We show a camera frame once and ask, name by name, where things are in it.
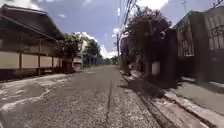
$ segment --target green tree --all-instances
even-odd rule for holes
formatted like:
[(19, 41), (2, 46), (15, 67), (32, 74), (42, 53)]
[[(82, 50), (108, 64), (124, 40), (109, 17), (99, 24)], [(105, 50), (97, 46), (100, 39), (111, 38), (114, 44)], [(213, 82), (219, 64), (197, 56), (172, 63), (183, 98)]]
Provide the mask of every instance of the green tree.
[(111, 61), (113, 65), (116, 65), (118, 63), (118, 57), (117, 56), (112, 57)]
[(54, 46), (56, 54), (67, 59), (74, 59), (81, 50), (83, 39), (77, 34), (64, 34), (64, 40)]
[(88, 45), (85, 48), (85, 53), (93, 57), (99, 56), (100, 55), (99, 44), (93, 39), (88, 40)]

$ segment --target road surface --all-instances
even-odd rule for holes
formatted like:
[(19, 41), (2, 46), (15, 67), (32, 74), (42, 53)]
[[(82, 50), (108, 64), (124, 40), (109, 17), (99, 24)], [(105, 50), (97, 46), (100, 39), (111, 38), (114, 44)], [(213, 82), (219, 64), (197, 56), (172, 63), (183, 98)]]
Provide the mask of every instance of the road surface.
[(115, 66), (0, 86), (5, 128), (207, 128), (173, 103), (142, 102)]

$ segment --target utility pole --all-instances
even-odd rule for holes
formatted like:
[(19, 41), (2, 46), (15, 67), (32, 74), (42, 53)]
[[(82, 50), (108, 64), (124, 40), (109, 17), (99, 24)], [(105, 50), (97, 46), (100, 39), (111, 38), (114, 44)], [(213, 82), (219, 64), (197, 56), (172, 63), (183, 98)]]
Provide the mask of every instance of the utility pole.
[[(117, 28), (119, 29), (119, 21), (120, 21), (120, 14), (121, 14), (121, 0), (119, 2), (119, 7), (117, 10), (118, 17), (117, 17)], [(119, 45), (119, 31), (117, 32), (117, 57), (118, 57), (118, 64), (120, 63), (120, 45)]]
[(187, 3), (187, 0), (183, 0), (183, 5), (184, 5), (184, 11), (185, 13), (187, 14), (187, 7), (186, 7), (186, 3)]

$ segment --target roof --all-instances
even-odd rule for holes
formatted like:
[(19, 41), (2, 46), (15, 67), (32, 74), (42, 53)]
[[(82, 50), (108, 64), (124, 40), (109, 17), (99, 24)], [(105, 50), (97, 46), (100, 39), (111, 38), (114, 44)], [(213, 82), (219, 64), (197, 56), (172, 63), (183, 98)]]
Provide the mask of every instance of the roof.
[(173, 29), (176, 29), (179, 24), (181, 24), (182, 21), (184, 21), (188, 16), (195, 13), (196, 11), (189, 11), (179, 22), (176, 23), (176, 25), (173, 26)]
[(18, 25), (26, 27), (46, 37), (62, 40), (63, 34), (57, 28), (50, 16), (44, 12), (34, 9), (3, 5), (1, 8), (2, 17)]

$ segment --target pole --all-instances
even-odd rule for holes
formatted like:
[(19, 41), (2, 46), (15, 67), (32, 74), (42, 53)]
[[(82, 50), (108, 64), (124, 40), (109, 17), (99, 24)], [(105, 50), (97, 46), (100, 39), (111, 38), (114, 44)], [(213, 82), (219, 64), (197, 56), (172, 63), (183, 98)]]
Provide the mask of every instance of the pole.
[(41, 39), (39, 40), (39, 44), (38, 44), (38, 76), (41, 75), (41, 73), (40, 73), (40, 54), (41, 54)]
[(23, 43), (23, 33), (21, 33), (21, 40), (19, 42), (19, 71), (20, 71), (20, 75), (22, 75), (22, 43)]
[(187, 3), (187, 1), (186, 0), (183, 0), (183, 5), (184, 5), (184, 11), (185, 11), (185, 13), (187, 14), (187, 7), (186, 7), (186, 3)]

